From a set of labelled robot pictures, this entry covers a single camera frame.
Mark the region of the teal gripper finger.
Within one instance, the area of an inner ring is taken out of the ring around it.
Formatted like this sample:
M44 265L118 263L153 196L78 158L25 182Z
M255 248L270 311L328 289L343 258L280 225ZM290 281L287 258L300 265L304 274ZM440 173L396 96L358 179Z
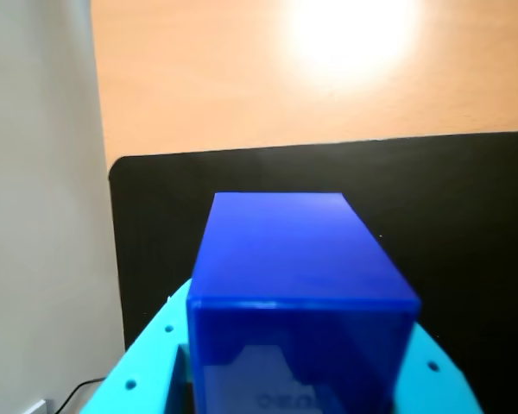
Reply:
M483 410L461 370L415 324L396 382L396 414L481 413Z
M187 281L167 299L81 410L83 413L182 413L189 367Z

